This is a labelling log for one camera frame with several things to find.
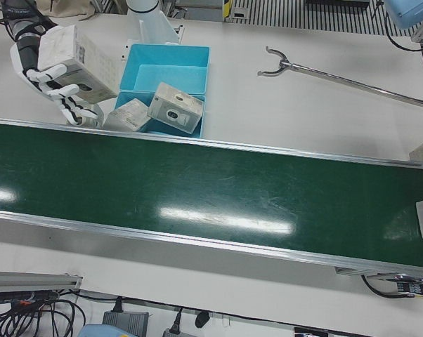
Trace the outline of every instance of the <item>green conveyor belt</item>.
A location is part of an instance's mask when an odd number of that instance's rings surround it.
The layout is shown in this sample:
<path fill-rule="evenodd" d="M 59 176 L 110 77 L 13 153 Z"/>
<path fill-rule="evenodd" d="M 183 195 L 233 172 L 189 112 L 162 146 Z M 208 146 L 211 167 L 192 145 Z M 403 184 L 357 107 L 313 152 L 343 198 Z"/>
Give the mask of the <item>green conveyor belt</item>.
<path fill-rule="evenodd" d="M 423 267 L 421 200 L 415 168 L 0 124 L 2 211 Z"/>

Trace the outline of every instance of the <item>blue plastic bin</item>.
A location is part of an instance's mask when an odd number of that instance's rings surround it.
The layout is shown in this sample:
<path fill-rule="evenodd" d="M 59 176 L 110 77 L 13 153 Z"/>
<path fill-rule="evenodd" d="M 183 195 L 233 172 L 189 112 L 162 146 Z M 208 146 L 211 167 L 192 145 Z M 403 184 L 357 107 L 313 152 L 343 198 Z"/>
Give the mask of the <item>blue plastic bin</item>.
<path fill-rule="evenodd" d="M 164 82 L 190 95 L 205 95 L 209 47 L 134 44 L 121 91 L 154 93 Z"/>
<path fill-rule="evenodd" d="M 387 0 L 385 6 L 394 24 L 400 29 L 423 21 L 423 0 Z"/>
<path fill-rule="evenodd" d="M 154 95 L 155 95 L 154 93 L 137 93 L 132 91 L 122 91 L 118 95 L 115 108 L 117 109 L 118 107 L 130 102 L 134 98 L 140 100 L 141 102 L 149 106 L 150 103 L 152 102 L 152 99 L 154 98 Z M 204 108 L 205 108 L 204 96 L 202 95 L 192 95 L 192 96 L 204 102 Z M 171 136 L 178 136 L 178 137 L 201 138 L 203 123 L 204 123 L 204 115 L 202 115 L 202 119 L 200 120 L 200 123 L 196 126 L 193 133 L 189 134 L 181 130 L 178 130 L 177 128 L 173 128 L 172 126 L 166 125 L 165 123 L 162 123 L 160 121 L 156 121 L 155 119 L 151 119 L 149 123 L 146 124 L 145 128 L 141 130 L 141 132 L 171 135 Z"/>

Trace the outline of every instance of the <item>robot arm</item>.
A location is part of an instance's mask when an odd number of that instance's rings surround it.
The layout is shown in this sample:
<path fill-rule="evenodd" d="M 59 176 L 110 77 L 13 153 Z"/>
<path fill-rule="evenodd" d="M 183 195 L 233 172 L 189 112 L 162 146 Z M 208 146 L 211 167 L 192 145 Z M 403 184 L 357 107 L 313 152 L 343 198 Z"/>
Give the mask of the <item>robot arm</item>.
<path fill-rule="evenodd" d="M 78 105 L 72 97 L 79 92 L 78 85 L 62 87 L 57 83 L 56 79 L 66 73 L 66 66 L 56 65 L 44 72 L 38 70 L 40 38 L 58 26 L 37 10 L 35 0 L 1 0 L 1 9 L 6 29 L 15 41 L 11 58 L 18 76 L 52 100 L 71 124 L 81 125 L 85 117 L 97 119 L 95 112 Z"/>

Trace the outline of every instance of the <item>metal grating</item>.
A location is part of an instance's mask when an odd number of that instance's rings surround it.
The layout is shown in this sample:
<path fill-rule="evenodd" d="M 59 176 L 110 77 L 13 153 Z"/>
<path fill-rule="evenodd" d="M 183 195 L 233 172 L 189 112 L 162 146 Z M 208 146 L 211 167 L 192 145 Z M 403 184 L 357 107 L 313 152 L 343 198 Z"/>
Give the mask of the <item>metal grating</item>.
<path fill-rule="evenodd" d="M 385 10 L 381 6 L 375 13 L 375 3 L 362 8 L 306 4 L 306 0 L 234 0 L 233 7 L 248 8 L 247 19 L 235 18 L 234 23 L 329 30 L 358 34 L 384 35 Z M 411 36 L 418 26 L 399 30 L 392 25 L 391 35 Z"/>

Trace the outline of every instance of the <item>white tabletop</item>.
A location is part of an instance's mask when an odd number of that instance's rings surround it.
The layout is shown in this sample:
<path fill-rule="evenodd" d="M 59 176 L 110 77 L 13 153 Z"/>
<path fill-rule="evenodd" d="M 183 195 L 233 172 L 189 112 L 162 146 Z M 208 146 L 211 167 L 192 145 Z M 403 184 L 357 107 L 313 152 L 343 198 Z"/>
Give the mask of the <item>white tabletop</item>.
<path fill-rule="evenodd" d="M 292 62 L 423 99 L 420 53 L 400 51 L 379 36 L 181 23 L 186 28 L 183 44 L 211 48 L 204 138 L 402 160 L 423 143 L 421 107 L 305 74 L 256 76 L 258 70 L 278 66 L 278 57 L 265 52 L 269 45 Z M 124 17 L 95 17 L 78 25 L 108 55 L 121 60 Z M 409 38 L 398 41 L 416 47 Z M 16 79 L 8 59 L 10 45 L 0 27 L 0 117 L 64 123 L 51 102 Z M 109 102 L 105 110 L 112 106 Z"/>
<path fill-rule="evenodd" d="M 184 44 L 211 46 L 206 138 L 395 159 L 423 142 L 421 108 L 292 72 L 256 77 L 278 63 L 264 51 L 268 44 L 294 62 L 423 98 L 419 54 L 381 37 L 182 23 Z M 124 17 L 79 26 L 120 58 Z M 13 74 L 10 45 L 0 27 L 0 117 L 63 123 L 53 103 Z M 93 291 L 376 337 L 423 336 L 423 300 L 376 297 L 359 277 L 330 267 L 0 223 L 0 271 L 67 272 Z"/>

